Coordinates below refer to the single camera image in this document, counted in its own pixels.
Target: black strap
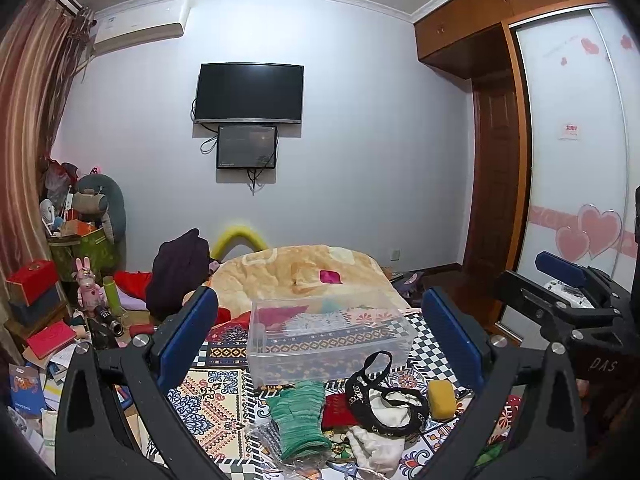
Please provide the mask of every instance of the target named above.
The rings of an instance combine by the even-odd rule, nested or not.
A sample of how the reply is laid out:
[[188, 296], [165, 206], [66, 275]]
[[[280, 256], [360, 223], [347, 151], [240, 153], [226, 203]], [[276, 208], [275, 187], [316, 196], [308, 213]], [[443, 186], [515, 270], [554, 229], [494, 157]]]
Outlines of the black strap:
[[[382, 373], [371, 380], [367, 377], [366, 370], [376, 360], [379, 354], [389, 357], [389, 362]], [[391, 371], [392, 355], [387, 351], [379, 351], [371, 354], [364, 361], [361, 370], [354, 373], [345, 384], [345, 393], [349, 402], [349, 409], [358, 423], [367, 431], [385, 436], [409, 436], [418, 433], [425, 425], [429, 418], [429, 401], [418, 390], [409, 388], [386, 388], [380, 386], [380, 383], [389, 375]], [[382, 394], [382, 398], [391, 406], [406, 406], [409, 408], [410, 419], [407, 425], [394, 428], [380, 422], [371, 409], [369, 399], [369, 391], [376, 390]], [[412, 404], [406, 400], [389, 399], [388, 396], [393, 393], [405, 394], [414, 397], [420, 402], [420, 405]]]

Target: blue gripper pad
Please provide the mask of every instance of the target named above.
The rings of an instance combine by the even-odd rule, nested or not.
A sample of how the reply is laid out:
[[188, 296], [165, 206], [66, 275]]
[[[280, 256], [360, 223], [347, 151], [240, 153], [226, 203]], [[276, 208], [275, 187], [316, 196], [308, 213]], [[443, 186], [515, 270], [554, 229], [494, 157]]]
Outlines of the blue gripper pad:
[[422, 316], [460, 384], [478, 394], [484, 387], [484, 364], [491, 357], [482, 327], [438, 286], [424, 293]]
[[547, 251], [536, 256], [536, 269], [574, 288], [586, 286], [587, 283], [580, 266]]
[[216, 293], [208, 286], [200, 286], [180, 312], [167, 317], [158, 328], [150, 360], [162, 393], [167, 394], [182, 383], [217, 316]]

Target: yellow arch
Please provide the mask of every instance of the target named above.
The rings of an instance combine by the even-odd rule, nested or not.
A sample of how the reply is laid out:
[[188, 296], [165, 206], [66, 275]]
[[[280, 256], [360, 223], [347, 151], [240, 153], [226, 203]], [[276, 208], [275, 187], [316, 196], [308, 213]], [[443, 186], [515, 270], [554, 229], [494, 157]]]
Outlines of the yellow arch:
[[260, 238], [258, 233], [244, 225], [232, 225], [229, 229], [225, 230], [216, 241], [216, 244], [211, 250], [211, 257], [219, 261], [225, 247], [236, 237], [245, 238], [254, 247], [255, 251], [268, 249], [267, 244], [264, 243], [264, 240]]

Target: pink square patch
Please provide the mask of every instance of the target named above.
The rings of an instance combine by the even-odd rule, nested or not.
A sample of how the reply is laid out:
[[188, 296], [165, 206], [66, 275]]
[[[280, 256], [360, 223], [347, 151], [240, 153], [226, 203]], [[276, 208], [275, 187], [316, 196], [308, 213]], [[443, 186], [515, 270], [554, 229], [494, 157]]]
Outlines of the pink square patch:
[[335, 270], [321, 270], [320, 281], [323, 283], [342, 283], [340, 281], [340, 273]]

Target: green storage box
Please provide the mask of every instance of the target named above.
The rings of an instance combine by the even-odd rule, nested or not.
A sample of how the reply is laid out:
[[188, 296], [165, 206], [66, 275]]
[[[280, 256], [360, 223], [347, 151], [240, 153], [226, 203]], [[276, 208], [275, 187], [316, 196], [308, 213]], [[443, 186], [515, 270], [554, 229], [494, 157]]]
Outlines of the green storage box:
[[76, 258], [89, 257], [96, 280], [101, 279], [101, 270], [113, 269], [118, 263], [118, 251], [115, 245], [107, 240], [104, 229], [98, 229], [84, 236], [49, 238], [49, 248], [60, 280], [63, 282], [76, 280], [72, 276], [72, 273], [76, 272]]

